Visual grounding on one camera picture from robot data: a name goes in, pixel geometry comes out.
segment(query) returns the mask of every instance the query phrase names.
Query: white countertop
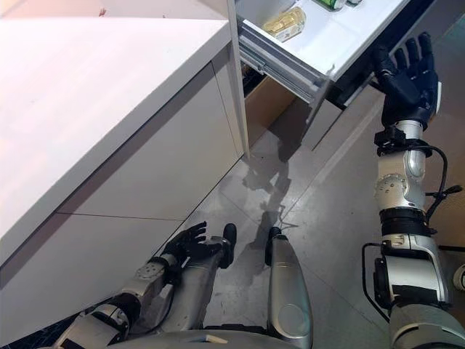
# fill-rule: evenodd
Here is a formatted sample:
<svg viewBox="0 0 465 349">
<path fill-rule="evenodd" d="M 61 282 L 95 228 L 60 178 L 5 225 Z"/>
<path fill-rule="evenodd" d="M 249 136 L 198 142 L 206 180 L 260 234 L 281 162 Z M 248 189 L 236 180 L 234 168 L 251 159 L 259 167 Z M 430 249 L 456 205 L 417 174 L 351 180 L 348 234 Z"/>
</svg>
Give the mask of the white countertop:
<svg viewBox="0 0 465 349">
<path fill-rule="evenodd" d="M 363 0 L 331 12 L 314 0 L 298 0 L 306 16 L 302 33 L 280 44 L 335 81 L 391 23 L 409 0 Z"/>
<path fill-rule="evenodd" d="M 0 265 L 229 41 L 226 20 L 0 20 Z"/>
</svg>

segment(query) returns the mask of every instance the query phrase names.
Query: drawer slide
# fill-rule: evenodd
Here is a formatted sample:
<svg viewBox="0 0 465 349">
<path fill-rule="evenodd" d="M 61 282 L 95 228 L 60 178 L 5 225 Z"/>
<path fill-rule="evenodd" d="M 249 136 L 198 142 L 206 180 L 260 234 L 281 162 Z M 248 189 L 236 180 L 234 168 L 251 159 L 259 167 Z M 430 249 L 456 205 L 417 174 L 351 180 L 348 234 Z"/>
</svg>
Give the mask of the drawer slide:
<svg viewBox="0 0 465 349">
<path fill-rule="evenodd" d="M 271 36 L 248 20 L 238 18 L 241 60 L 266 74 L 309 104 L 328 77 L 282 48 Z"/>
</svg>

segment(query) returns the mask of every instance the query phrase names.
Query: cabinet door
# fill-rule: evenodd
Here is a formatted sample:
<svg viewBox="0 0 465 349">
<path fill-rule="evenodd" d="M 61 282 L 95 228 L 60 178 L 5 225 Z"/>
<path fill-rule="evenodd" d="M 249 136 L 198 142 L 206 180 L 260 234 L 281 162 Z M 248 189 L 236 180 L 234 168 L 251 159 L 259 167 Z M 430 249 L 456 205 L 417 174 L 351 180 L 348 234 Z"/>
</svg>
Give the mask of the cabinet door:
<svg viewBox="0 0 465 349">
<path fill-rule="evenodd" d="M 59 212 L 184 220 L 237 159 L 209 63 Z"/>
<path fill-rule="evenodd" d="M 0 271 L 0 345 L 113 296 L 180 223 L 52 216 Z"/>
</svg>

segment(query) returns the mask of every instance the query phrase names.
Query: open drawer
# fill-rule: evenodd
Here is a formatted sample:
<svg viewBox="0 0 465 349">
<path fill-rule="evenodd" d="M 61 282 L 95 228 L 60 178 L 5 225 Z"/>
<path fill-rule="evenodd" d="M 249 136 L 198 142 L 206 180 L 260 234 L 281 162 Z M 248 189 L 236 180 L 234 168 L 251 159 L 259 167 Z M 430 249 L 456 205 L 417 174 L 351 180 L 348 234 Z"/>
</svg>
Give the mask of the open drawer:
<svg viewBox="0 0 465 349">
<path fill-rule="evenodd" d="M 317 108 L 320 99 L 326 96 L 326 89 L 331 87 L 329 95 L 334 99 L 331 102 L 343 108 L 371 74 L 370 53 L 374 45 L 394 49 L 421 22 L 432 4 L 450 7 L 449 2 L 457 3 L 364 0 L 355 7 L 344 5 L 332 12 L 316 0 L 236 0 L 241 60 L 309 104 L 315 103 Z M 292 6 L 304 10 L 305 27 L 300 34 L 281 43 L 261 27 Z M 454 6 L 458 13 L 445 10 L 453 17 L 445 28 L 460 15 L 458 5 Z"/>
</svg>

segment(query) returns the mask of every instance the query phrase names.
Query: bottle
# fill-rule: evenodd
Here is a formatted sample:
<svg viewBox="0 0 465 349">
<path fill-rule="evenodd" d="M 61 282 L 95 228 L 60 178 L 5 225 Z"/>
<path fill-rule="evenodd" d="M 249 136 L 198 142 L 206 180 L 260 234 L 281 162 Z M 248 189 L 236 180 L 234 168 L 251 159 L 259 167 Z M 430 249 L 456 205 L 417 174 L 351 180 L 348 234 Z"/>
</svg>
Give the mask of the bottle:
<svg viewBox="0 0 465 349">
<path fill-rule="evenodd" d="M 266 22 L 263 30 L 284 42 L 304 30 L 305 20 L 305 12 L 300 7 L 294 7 Z"/>
<path fill-rule="evenodd" d="M 333 11 L 339 11 L 347 0 L 318 0 L 318 2 L 325 4 L 329 9 Z"/>
</svg>

